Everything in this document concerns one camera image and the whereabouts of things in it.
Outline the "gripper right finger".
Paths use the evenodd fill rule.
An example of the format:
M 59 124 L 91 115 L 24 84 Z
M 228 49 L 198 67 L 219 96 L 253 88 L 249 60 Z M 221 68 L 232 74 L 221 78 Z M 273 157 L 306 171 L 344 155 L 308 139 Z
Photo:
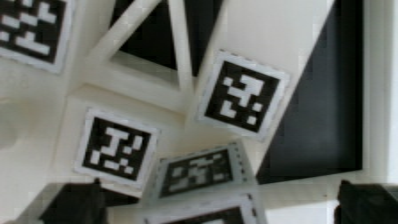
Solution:
M 342 181 L 335 224 L 398 224 L 398 185 Z

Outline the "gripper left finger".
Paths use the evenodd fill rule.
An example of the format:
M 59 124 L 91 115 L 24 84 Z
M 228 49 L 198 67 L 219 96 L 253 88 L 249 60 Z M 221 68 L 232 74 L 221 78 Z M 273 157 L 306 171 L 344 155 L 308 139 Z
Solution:
M 109 224 L 107 209 L 139 198 L 91 183 L 50 183 L 17 218 L 17 224 Z

